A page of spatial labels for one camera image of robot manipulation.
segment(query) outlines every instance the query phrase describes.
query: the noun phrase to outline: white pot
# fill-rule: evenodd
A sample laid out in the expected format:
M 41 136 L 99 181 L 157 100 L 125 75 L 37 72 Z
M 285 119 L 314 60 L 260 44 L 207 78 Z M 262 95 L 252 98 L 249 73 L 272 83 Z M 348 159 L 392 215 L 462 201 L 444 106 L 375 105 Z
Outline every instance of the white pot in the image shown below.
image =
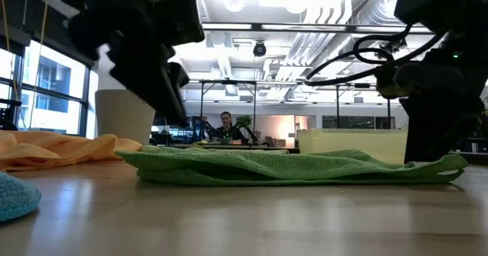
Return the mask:
M 146 145 L 151 135 L 155 111 L 128 90 L 95 92 L 98 135 L 114 134 Z

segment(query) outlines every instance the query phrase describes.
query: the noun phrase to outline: ceiling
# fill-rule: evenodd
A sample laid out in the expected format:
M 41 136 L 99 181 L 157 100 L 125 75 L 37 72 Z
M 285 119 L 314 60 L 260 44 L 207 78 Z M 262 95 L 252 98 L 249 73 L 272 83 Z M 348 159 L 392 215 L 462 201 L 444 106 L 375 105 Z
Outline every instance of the ceiling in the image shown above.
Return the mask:
M 64 15 L 73 16 L 76 10 L 59 2 L 49 3 Z M 204 23 L 267 23 L 267 24 L 356 24 L 374 26 L 400 25 L 392 15 L 395 0 L 198 0 L 201 21 Z M 294 82 L 303 79 L 311 68 L 351 49 L 364 34 L 318 34 L 296 31 L 206 31 L 207 39 L 201 43 L 176 46 L 172 59 L 186 69 L 192 79 L 238 79 L 274 82 Z M 403 56 L 429 40 L 431 35 L 410 35 L 407 48 L 395 56 Z M 256 42 L 264 42 L 267 52 L 263 57 L 252 53 Z M 354 59 L 332 64 L 318 77 L 336 78 L 370 69 L 371 65 Z M 374 83 L 374 77 L 360 82 Z M 200 85 L 189 85 L 188 95 Z M 316 88 L 259 86 L 258 96 L 263 101 L 292 101 L 300 95 L 303 101 L 321 98 L 328 91 Z M 246 88 L 215 85 L 211 92 L 215 98 L 233 98 L 250 95 Z

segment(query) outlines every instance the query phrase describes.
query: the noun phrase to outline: person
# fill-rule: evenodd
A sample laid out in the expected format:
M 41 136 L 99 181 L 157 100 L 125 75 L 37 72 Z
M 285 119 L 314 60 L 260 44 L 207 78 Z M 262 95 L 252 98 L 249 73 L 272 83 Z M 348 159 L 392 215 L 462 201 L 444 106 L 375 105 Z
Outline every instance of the person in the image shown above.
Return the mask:
M 216 129 L 216 137 L 227 140 L 241 140 L 245 139 L 240 130 L 232 125 L 232 115 L 228 111 L 222 112 L 220 115 L 222 126 Z

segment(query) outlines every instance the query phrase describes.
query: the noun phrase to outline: wooden table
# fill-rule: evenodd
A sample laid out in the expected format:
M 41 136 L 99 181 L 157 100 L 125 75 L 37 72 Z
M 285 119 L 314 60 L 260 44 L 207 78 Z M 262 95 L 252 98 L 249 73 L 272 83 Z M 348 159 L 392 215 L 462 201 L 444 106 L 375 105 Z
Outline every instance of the wooden table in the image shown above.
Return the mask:
M 14 176 L 39 210 L 0 224 L 0 255 L 488 255 L 488 171 L 454 184 L 170 187 L 123 162 Z

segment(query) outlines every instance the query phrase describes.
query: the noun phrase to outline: orange towel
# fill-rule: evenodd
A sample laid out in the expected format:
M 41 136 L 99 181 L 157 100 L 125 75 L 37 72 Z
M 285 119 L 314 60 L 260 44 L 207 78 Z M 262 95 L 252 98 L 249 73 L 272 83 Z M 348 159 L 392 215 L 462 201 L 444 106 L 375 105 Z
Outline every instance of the orange towel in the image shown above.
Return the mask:
M 90 140 L 45 131 L 0 131 L 0 171 L 74 165 L 89 160 L 122 159 L 114 151 L 139 151 L 142 145 L 114 135 Z

